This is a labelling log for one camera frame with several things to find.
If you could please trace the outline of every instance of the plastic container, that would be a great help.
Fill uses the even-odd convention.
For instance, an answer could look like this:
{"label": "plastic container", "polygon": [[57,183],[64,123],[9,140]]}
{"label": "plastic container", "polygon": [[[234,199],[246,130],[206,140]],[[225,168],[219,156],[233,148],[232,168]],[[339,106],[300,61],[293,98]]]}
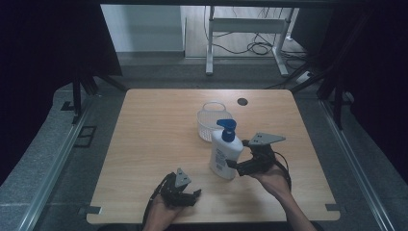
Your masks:
{"label": "plastic container", "polygon": [[[221,110],[210,109],[211,104],[218,104]],[[204,141],[211,141],[212,132],[222,130],[223,128],[217,125],[217,121],[223,118],[232,118],[232,115],[227,112],[225,105],[218,101],[207,102],[203,105],[201,111],[197,113],[198,135]]]}
{"label": "plastic container", "polygon": [[237,171],[230,168],[225,160],[238,161],[243,151],[242,141],[235,135],[237,122],[234,119],[220,119],[217,124],[224,127],[224,130],[212,133],[210,168],[218,176],[232,180]]}

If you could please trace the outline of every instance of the white bottle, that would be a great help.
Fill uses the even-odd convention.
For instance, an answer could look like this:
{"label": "white bottle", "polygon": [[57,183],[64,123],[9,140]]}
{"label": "white bottle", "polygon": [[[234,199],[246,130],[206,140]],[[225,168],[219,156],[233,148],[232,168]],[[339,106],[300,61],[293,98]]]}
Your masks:
{"label": "white bottle", "polygon": [[211,134],[213,144],[210,168],[222,178],[232,180],[236,170],[230,168],[225,160],[238,161],[242,151],[242,141],[235,135],[237,122],[234,119],[220,119],[217,124],[224,130],[216,130]]}

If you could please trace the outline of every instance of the human arm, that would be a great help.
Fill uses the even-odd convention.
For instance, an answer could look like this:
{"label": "human arm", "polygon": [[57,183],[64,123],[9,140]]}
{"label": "human arm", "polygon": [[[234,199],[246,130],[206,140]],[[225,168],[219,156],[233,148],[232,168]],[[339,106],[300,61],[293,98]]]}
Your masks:
{"label": "human arm", "polygon": [[162,196],[158,194],[152,202],[143,231],[164,231],[183,208],[166,206]]}
{"label": "human arm", "polygon": [[257,179],[265,190],[275,196],[285,210],[293,231],[316,231],[294,200],[283,171],[274,165],[267,172],[251,175]]}

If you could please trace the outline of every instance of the human hand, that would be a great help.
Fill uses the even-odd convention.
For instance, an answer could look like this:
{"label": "human hand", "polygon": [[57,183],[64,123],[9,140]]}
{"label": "human hand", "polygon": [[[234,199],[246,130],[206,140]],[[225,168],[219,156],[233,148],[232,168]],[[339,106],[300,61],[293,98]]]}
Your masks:
{"label": "human hand", "polygon": [[277,199],[291,194],[285,174],[277,165],[273,165],[267,172],[253,173],[250,176],[257,179],[264,189]]}
{"label": "human hand", "polygon": [[163,231],[174,221],[184,207],[166,206],[162,196],[154,198],[143,231]]}

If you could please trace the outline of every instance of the blue bottle cap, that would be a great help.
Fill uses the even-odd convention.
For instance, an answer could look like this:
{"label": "blue bottle cap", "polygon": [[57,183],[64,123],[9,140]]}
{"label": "blue bottle cap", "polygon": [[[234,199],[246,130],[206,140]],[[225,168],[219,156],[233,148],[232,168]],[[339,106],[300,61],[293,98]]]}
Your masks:
{"label": "blue bottle cap", "polygon": [[224,118],[217,120],[217,125],[224,127],[222,131],[222,140],[226,142],[232,142],[235,139],[235,128],[237,122],[232,118]]}

